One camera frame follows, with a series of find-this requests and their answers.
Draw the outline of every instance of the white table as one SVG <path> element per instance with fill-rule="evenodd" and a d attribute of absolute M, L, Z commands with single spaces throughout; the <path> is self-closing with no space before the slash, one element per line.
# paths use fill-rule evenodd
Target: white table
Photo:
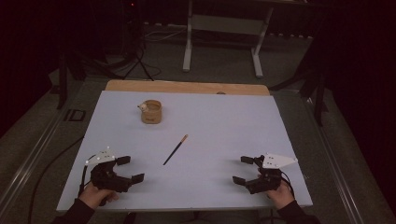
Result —
<path fill-rule="evenodd" d="M 141 122 L 137 106 L 147 99 L 162 102 L 160 124 Z M 185 134 L 189 137 L 163 166 Z M 272 96 L 103 91 L 58 211 L 67 210 L 76 198 L 85 160 L 106 147 L 116 157 L 132 157 L 130 163 L 115 166 L 118 175 L 145 174 L 145 180 L 121 193 L 118 201 L 100 207 L 114 212 L 270 207 L 263 193 L 250 195 L 233 183 L 233 175 L 257 178 L 257 166 L 240 162 L 240 157 L 266 152 L 295 157 Z M 299 164 L 282 171 L 299 204 L 312 205 Z"/>

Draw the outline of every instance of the table leg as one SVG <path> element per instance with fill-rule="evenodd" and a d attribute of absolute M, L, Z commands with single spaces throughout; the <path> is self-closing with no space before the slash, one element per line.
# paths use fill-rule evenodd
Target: table leg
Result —
<path fill-rule="evenodd" d="M 187 44 L 184 52 L 183 72 L 190 72 L 191 63 L 191 33 L 192 33 L 192 0 L 189 0 L 189 17 L 187 20 Z"/>
<path fill-rule="evenodd" d="M 259 53 L 262 48 L 262 41 L 265 38 L 265 33 L 267 32 L 268 25 L 274 11 L 273 7 L 268 8 L 267 15 L 265 17 L 265 21 L 262 23 L 262 31 L 259 35 L 259 42 L 256 45 L 256 48 L 251 50 L 251 56 L 253 59 L 254 71 L 256 73 L 257 78 L 262 78 L 262 64 L 260 63 Z"/>

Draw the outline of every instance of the wooden container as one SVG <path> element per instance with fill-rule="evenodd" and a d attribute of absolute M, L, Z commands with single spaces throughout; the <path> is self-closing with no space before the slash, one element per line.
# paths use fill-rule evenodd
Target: wooden container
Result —
<path fill-rule="evenodd" d="M 156 100 L 147 100 L 138 106 L 142 111 L 142 122 L 147 124 L 157 124 L 163 117 L 163 106 Z"/>

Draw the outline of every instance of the white robot part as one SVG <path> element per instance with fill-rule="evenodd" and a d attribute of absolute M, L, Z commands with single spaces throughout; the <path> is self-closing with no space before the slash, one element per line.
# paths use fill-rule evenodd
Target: white robot part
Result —
<path fill-rule="evenodd" d="M 100 151 L 98 154 L 94 155 L 89 160 L 85 161 L 85 165 L 99 164 L 107 161 L 114 161 L 116 157 L 113 152 L 107 148 L 104 151 Z"/>
<path fill-rule="evenodd" d="M 284 157 L 275 154 L 267 153 L 264 161 L 262 162 L 262 168 L 266 169 L 279 169 L 281 167 L 293 164 L 297 162 L 296 158 Z"/>

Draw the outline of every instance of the robotic arm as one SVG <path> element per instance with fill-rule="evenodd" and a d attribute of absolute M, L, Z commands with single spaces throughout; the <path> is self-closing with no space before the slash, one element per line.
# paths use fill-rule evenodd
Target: robotic arm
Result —
<path fill-rule="evenodd" d="M 129 163 L 130 161 L 131 157 L 129 156 L 116 158 L 109 149 L 101 151 L 99 154 L 92 156 L 85 162 L 86 164 L 84 167 L 78 196 L 84 190 L 85 174 L 87 167 L 90 164 L 96 164 L 96 166 L 91 170 L 91 182 L 99 189 L 111 189 L 121 193 L 127 192 L 129 187 L 132 185 L 142 182 L 144 180 L 145 174 L 132 175 L 131 178 L 126 178 L 118 176 L 113 171 L 113 167 L 116 164 L 123 165 Z M 103 206 L 105 204 L 106 199 L 104 199 L 100 205 Z"/>
<path fill-rule="evenodd" d="M 244 178 L 233 176 L 233 182 L 247 188 L 250 194 L 267 191 L 270 189 L 277 189 L 280 186 L 282 171 L 279 168 L 297 162 L 297 159 L 278 156 L 274 154 L 266 154 L 264 157 L 250 158 L 243 156 L 241 162 L 247 164 L 255 163 L 259 166 L 261 176 L 257 179 L 246 181 Z"/>

